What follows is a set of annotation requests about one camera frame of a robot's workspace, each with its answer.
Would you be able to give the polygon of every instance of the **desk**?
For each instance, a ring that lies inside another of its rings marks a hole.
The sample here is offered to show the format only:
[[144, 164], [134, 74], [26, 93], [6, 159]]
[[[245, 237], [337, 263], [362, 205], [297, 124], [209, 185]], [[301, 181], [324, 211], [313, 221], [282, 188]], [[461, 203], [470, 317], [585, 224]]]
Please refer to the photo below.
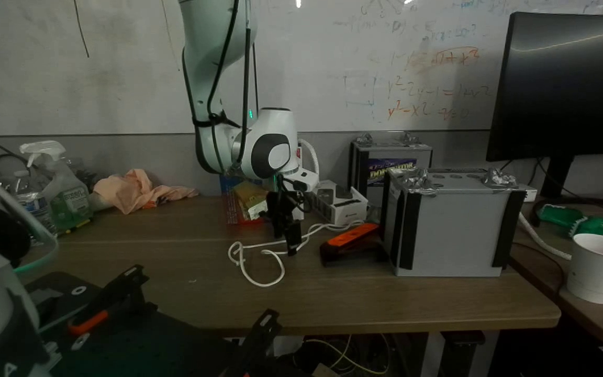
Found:
[[[542, 237], [560, 249], [569, 249], [569, 241], [555, 237], [553, 230], [542, 224]], [[533, 245], [525, 234], [517, 234], [517, 241]], [[511, 267], [520, 271], [533, 285], [555, 300], [566, 314], [569, 314], [583, 329], [603, 344], [603, 307], [575, 298], [563, 289], [566, 271], [551, 258], [531, 248], [511, 249]]]
[[[324, 269], [323, 233], [286, 258], [282, 285], [258, 289], [227, 258], [231, 241], [252, 244], [258, 234], [227, 226], [223, 202], [212, 198], [131, 215], [109, 211], [62, 238], [51, 269], [106, 285], [143, 265], [152, 276], [144, 294], [161, 312], [231, 336], [245, 334], [264, 308], [278, 310], [284, 334], [293, 336], [545, 329], [561, 317], [511, 269], [499, 278], [397, 278], [385, 265]], [[277, 272], [274, 263], [254, 267]]]

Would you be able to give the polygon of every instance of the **silver box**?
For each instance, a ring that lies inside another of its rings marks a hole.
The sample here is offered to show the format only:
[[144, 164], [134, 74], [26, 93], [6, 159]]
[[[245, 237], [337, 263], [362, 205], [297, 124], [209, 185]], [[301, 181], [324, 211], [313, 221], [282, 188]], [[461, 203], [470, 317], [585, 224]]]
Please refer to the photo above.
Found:
[[383, 205], [383, 178], [389, 168], [428, 171], [432, 146], [416, 135], [365, 135], [350, 145], [349, 187], [368, 200], [368, 219], [380, 221]]
[[399, 276], [499, 276], [525, 188], [484, 171], [385, 178], [383, 248]]

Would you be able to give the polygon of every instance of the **red object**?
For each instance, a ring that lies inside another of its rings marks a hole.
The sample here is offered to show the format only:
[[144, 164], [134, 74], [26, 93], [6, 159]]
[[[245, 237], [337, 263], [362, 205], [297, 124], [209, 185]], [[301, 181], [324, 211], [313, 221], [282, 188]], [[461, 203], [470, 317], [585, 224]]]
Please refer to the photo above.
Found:
[[355, 241], [358, 241], [358, 238], [362, 238], [362, 237], [373, 234], [375, 230], [380, 230], [380, 224], [375, 224], [375, 223], [365, 223], [365, 224], [361, 224], [361, 226], [350, 229], [349, 233], [342, 233], [342, 234], [331, 237], [331, 238], [327, 241], [327, 245], [333, 248], [333, 249], [342, 249], [342, 248], [345, 248], [345, 245], [350, 245], [350, 244], [355, 244]]
[[96, 312], [94, 317], [90, 317], [89, 320], [81, 323], [81, 325], [70, 325], [70, 332], [74, 336], [85, 336], [85, 334], [93, 334], [93, 329], [96, 329], [99, 325], [107, 323], [112, 317], [107, 310]]

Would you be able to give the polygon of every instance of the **monitor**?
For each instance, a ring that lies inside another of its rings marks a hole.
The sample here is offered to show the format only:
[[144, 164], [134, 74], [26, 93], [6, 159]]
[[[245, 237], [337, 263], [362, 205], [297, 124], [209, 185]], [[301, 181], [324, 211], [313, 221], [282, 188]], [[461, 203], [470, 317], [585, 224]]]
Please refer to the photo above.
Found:
[[561, 200], [576, 155], [603, 155], [603, 15], [514, 12], [487, 158], [548, 158]]

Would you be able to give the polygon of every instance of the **white cup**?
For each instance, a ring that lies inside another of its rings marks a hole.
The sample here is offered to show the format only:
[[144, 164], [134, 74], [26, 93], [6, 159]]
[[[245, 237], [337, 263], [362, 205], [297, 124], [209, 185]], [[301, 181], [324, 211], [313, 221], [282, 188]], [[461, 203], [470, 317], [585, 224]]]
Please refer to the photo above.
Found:
[[603, 234], [575, 234], [568, 292], [592, 303], [603, 303]]

